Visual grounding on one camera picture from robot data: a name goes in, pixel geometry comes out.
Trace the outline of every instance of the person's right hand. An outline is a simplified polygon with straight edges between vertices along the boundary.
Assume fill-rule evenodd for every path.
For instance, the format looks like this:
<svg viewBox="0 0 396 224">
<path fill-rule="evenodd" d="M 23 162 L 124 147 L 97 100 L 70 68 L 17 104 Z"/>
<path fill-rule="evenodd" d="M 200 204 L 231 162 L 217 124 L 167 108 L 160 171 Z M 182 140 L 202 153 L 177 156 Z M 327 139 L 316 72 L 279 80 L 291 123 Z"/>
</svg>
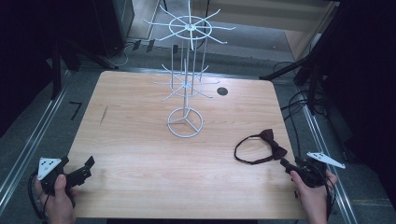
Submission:
<svg viewBox="0 0 396 224">
<path fill-rule="evenodd" d="M 290 175 L 297 186 L 297 194 L 303 204 L 306 221 L 310 224 L 327 223 L 327 191 L 325 186 L 309 188 L 297 172 L 291 171 Z M 328 177 L 329 190 L 332 190 L 338 178 L 329 170 L 326 171 L 326 176 Z"/>
<path fill-rule="evenodd" d="M 38 179 L 35 180 L 35 191 L 40 195 L 41 203 L 46 201 L 46 213 L 49 216 L 51 224 L 74 224 L 76 218 L 73 211 L 73 205 L 69 197 L 67 197 L 64 188 L 66 187 L 66 177 L 58 175 L 55 181 L 55 196 L 45 194 L 41 188 Z"/>
</svg>

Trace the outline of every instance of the table surface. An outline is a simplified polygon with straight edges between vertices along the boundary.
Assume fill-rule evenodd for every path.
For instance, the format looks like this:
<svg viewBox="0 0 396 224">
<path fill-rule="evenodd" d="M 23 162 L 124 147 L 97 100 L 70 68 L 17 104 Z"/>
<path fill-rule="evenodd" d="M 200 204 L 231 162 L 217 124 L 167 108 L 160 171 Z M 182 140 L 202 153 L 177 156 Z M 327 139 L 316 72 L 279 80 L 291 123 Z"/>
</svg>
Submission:
<svg viewBox="0 0 396 224">
<path fill-rule="evenodd" d="M 279 161 L 247 165 L 233 157 L 245 137 L 273 129 L 294 161 L 274 86 L 262 80 L 204 77 L 196 85 L 212 96 L 189 98 L 204 120 L 200 133 L 180 138 L 167 118 L 183 106 L 172 96 L 171 76 L 104 72 L 70 149 L 67 171 L 91 155 L 92 176 L 77 186 L 78 217 L 303 218 L 295 187 Z M 217 93 L 219 87 L 228 94 Z M 271 155 L 262 140 L 238 148 L 245 160 Z"/>
</svg>

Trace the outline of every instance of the white wire rack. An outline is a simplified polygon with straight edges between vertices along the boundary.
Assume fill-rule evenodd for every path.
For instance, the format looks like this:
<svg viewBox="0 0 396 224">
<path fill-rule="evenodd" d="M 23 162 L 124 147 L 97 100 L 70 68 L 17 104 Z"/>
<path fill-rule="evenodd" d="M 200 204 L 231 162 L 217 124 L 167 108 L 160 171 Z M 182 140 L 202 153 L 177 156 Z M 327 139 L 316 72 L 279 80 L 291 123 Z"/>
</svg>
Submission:
<svg viewBox="0 0 396 224">
<path fill-rule="evenodd" d="M 202 92 L 203 86 L 208 84 L 218 84 L 219 82 L 202 82 L 202 74 L 208 66 L 205 67 L 205 55 L 208 39 L 212 39 L 220 44 L 227 44 L 227 42 L 220 41 L 212 36 L 212 32 L 215 29 L 220 30 L 233 30 L 233 28 L 212 26 L 208 21 L 209 18 L 217 15 L 220 9 L 206 18 L 200 18 L 191 15 L 191 4 L 189 1 L 189 15 L 187 16 L 175 16 L 172 13 L 163 9 L 160 5 L 161 10 L 171 16 L 173 19 L 169 23 L 157 23 L 145 21 L 148 24 L 167 26 L 170 35 L 165 36 L 158 41 L 162 41 L 168 38 L 172 38 L 171 42 L 171 68 L 168 69 L 163 65 L 163 69 L 169 72 L 171 80 L 169 82 L 154 82 L 160 85 L 169 85 L 172 93 L 163 99 L 166 101 L 170 97 L 177 95 L 184 98 L 183 106 L 175 109 L 168 117 L 167 125 L 169 131 L 178 137 L 193 137 L 198 134 L 203 126 L 204 120 L 201 114 L 189 106 L 189 98 L 197 94 L 201 94 L 207 98 L 212 98 Z M 174 48 L 173 38 L 181 39 L 181 57 L 180 57 L 180 70 L 174 69 Z M 198 40 L 205 42 L 204 53 L 201 61 L 201 68 L 197 69 L 197 49 Z M 177 126 L 182 125 L 187 127 L 185 129 L 179 129 Z"/>
</svg>

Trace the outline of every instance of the bow tie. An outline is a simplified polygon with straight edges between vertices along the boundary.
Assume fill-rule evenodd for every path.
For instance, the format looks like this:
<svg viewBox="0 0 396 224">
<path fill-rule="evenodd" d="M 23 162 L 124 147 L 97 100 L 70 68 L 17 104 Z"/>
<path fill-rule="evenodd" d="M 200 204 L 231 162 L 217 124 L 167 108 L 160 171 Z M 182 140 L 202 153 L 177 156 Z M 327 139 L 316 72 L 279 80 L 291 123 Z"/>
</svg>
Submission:
<svg viewBox="0 0 396 224">
<path fill-rule="evenodd" d="M 238 158 L 236 156 L 236 149 L 239 146 L 241 146 L 241 144 L 243 142 L 245 142 L 246 140 L 248 140 L 251 137 L 260 137 L 262 140 L 267 142 L 271 146 L 272 155 L 269 156 L 269 157 L 260 159 L 260 160 L 256 160 L 256 161 L 244 161 L 244 160 L 241 160 L 240 158 Z M 271 161 L 271 160 L 275 160 L 275 161 L 276 160 L 280 160 L 280 158 L 284 157 L 287 153 L 288 153 L 288 151 L 285 148 L 280 147 L 279 144 L 274 140 L 273 130 L 272 129 L 267 129 L 267 130 L 262 131 L 259 134 L 251 135 L 251 136 L 245 138 L 244 140 L 242 140 L 241 142 L 239 142 L 238 145 L 236 145 L 236 147 L 235 147 L 235 152 L 233 153 L 233 155 L 235 156 L 235 158 L 238 161 L 241 161 L 241 162 L 244 162 L 244 163 L 248 163 L 250 165 L 255 165 L 255 164 L 260 164 L 260 163 Z"/>
</svg>

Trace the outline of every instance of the wire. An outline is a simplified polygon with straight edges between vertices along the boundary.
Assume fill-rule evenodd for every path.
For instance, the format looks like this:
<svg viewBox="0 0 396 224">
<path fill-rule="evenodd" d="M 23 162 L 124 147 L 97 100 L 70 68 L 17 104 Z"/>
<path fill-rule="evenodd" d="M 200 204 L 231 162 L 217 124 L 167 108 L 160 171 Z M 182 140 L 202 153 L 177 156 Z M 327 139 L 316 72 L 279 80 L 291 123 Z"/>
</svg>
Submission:
<svg viewBox="0 0 396 224">
<path fill-rule="evenodd" d="M 327 179 L 330 181 L 330 183 L 332 183 L 332 192 L 333 192 L 333 198 L 332 198 L 332 206 L 334 205 L 334 203 L 335 203 L 335 198 L 336 198 L 336 192 L 335 192 L 335 190 L 334 190 L 334 183 L 330 180 L 330 178 L 329 177 L 327 177 Z"/>
<path fill-rule="evenodd" d="M 282 63 L 294 63 L 294 62 L 286 62 L 286 61 L 285 61 L 285 62 L 280 62 L 280 63 L 274 64 L 274 66 L 273 66 L 273 72 L 274 72 L 274 73 L 276 72 L 275 68 L 276 68 L 278 65 L 282 64 Z"/>
<path fill-rule="evenodd" d="M 48 222 L 47 222 L 45 207 L 46 207 L 47 200 L 49 199 L 50 195 L 47 196 L 47 200 L 44 203 L 43 211 L 40 212 L 38 210 L 37 204 L 35 203 L 35 198 L 33 197 L 33 186 L 32 186 L 33 179 L 35 178 L 35 176 L 37 174 L 38 174 L 38 168 L 35 169 L 35 171 L 32 172 L 32 174 L 29 177 L 29 181 L 27 183 L 27 193 L 29 195 L 30 203 L 31 203 L 33 209 L 35 210 L 35 215 L 38 217 L 38 219 L 41 221 L 41 223 L 47 224 Z"/>
<path fill-rule="evenodd" d="M 209 3 L 210 3 L 210 0 L 207 0 L 205 18 L 207 17 L 207 13 L 209 11 Z M 201 44 L 196 49 L 200 48 L 205 43 L 205 41 L 206 41 L 206 38 L 204 38 L 202 40 Z"/>
<path fill-rule="evenodd" d="M 39 218 L 39 219 L 44 219 L 42 217 L 42 214 L 40 213 L 40 211 L 38 211 L 37 205 L 35 204 L 35 199 L 33 197 L 33 192 L 32 192 L 32 182 L 33 182 L 33 178 L 35 178 L 35 176 L 38 174 L 38 169 L 36 169 L 29 177 L 29 181 L 27 183 L 27 193 L 29 195 L 29 200 L 30 203 L 32 204 L 33 209 L 35 210 L 35 215 Z"/>
<path fill-rule="evenodd" d="M 304 92 L 309 92 L 309 91 L 299 91 L 299 92 L 295 93 L 293 96 L 291 96 L 288 105 L 280 107 L 281 110 L 285 110 L 285 109 L 289 110 L 289 114 L 285 118 L 283 118 L 283 120 L 290 119 L 291 126 L 293 127 L 293 130 L 294 130 L 294 133 L 295 133 L 295 136 L 296 136 L 297 155 L 299 157 L 301 157 L 300 137 L 299 137 L 299 134 L 297 132 L 297 128 L 296 128 L 296 125 L 295 125 L 295 122 L 294 122 L 294 119 L 293 119 L 293 115 L 299 113 L 303 109 L 303 107 L 307 104 L 308 100 L 307 99 L 303 99 L 303 100 L 298 100 L 298 101 L 293 102 L 293 99 L 296 96 L 298 96 L 299 94 L 304 93 Z M 322 100 L 321 99 L 314 99 L 314 108 L 315 108 L 315 105 L 323 105 Z M 323 113 L 319 113 L 319 114 L 326 117 L 326 114 L 324 112 Z"/>
<path fill-rule="evenodd" d="M 327 183 L 327 180 L 330 180 L 330 178 L 327 177 L 327 176 L 326 177 L 323 176 L 323 174 L 319 170 L 319 168 L 317 166 L 313 165 L 311 162 L 308 161 L 308 164 L 310 165 L 310 167 L 313 167 L 316 170 L 316 172 L 320 175 L 320 177 L 321 177 L 321 179 L 323 181 L 323 185 L 324 185 L 324 187 L 326 189 L 326 193 L 327 193 L 327 197 L 326 197 L 327 211 L 326 212 L 327 212 L 327 219 L 329 219 L 330 213 L 332 212 L 332 205 L 333 205 L 334 200 L 335 200 L 335 196 L 334 196 L 334 199 L 332 198 L 332 194 L 331 194 L 331 192 L 329 190 L 329 185 Z"/>
<path fill-rule="evenodd" d="M 127 63 L 128 63 L 129 57 L 128 57 L 128 55 L 126 54 L 126 50 L 127 50 L 129 47 L 131 47 L 131 46 L 133 46 L 133 44 L 127 45 L 127 46 L 124 48 L 124 50 L 123 50 L 124 55 L 125 55 L 125 58 L 126 58 L 124 63 L 113 63 L 113 62 L 111 62 L 107 57 L 105 57 L 105 60 L 108 61 L 109 63 L 113 64 L 114 66 L 123 66 L 123 65 L 127 64 Z"/>
</svg>

